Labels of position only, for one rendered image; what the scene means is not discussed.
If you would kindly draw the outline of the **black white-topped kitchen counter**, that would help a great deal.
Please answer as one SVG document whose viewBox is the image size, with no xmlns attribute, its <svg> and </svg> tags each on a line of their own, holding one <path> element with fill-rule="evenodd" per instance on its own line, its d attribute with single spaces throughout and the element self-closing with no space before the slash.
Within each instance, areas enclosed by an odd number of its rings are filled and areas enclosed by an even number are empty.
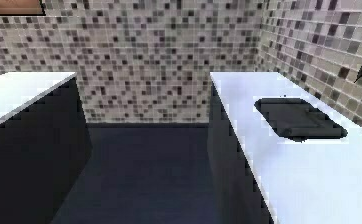
<svg viewBox="0 0 362 224">
<path fill-rule="evenodd" d="M 50 224 L 91 153 L 75 73 L 0 75 L 0 224 Z"/>
<path fill-rule="evenodd" d="M 362 127 L 277 72 L 212 72 L 210 78 L 276 224 L 362 224 Z M 281 138 L 254 107 L 265 97 L 301 98 L 347 136 Z"/>
</svg>

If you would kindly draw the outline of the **black sink basin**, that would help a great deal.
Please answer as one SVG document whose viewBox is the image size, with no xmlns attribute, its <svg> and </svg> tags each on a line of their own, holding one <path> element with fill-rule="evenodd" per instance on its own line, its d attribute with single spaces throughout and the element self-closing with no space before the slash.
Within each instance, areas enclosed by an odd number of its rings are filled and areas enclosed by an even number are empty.
<svg viewBox="0 0 362 224">
<path fill-rule="evenodd" d="M 295 142 L 348 135 L 344 127 L 301 98 L 261 98 L 254 106 L 279 137 Z"/>
</svg>

